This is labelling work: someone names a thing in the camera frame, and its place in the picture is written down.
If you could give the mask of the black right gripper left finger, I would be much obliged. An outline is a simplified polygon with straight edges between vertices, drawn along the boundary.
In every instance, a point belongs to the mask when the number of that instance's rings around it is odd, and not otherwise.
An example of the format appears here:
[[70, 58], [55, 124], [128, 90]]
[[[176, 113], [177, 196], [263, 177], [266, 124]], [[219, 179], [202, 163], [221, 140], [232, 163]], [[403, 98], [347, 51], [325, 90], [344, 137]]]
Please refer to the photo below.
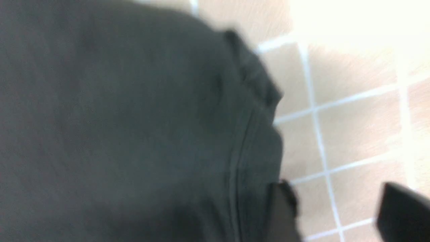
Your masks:
[[270, 185], [267, 218], [268, 242], [302, 242], [298, 228], [297, 196], [288, 181]]

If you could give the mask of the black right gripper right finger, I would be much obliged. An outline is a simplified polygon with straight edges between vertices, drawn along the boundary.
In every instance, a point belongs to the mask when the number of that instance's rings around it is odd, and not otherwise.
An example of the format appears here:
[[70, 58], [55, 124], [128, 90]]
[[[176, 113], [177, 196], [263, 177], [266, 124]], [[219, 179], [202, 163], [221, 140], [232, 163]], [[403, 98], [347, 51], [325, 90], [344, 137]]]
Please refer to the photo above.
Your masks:
[[400, 184], [385, 183], [376, 227], [383, 242], [428, 242], [429, 198]]

